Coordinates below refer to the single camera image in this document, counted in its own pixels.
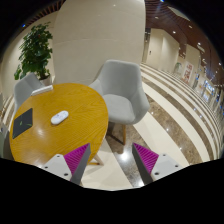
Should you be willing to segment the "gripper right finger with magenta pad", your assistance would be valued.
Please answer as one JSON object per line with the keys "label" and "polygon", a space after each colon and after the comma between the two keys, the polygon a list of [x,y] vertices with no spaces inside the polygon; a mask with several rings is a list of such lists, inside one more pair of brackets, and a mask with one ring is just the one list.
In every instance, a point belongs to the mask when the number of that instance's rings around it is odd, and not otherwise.
{"label": "gripper right finger with magenta pad", "polygon": [[132,154],[145,185],[182,169],[168,154],[157,154],[137,143],[132,144]]}

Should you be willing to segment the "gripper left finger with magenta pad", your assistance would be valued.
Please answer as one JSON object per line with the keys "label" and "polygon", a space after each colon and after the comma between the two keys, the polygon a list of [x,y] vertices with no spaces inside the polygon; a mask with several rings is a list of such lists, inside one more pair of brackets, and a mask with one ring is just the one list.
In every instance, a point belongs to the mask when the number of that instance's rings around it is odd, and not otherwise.
{"label": "gripper left finger with magenta pad", "polygon": [[66,155],[56,154],[42,169],[79,185],[90,154],[90,144],[85,144]]}

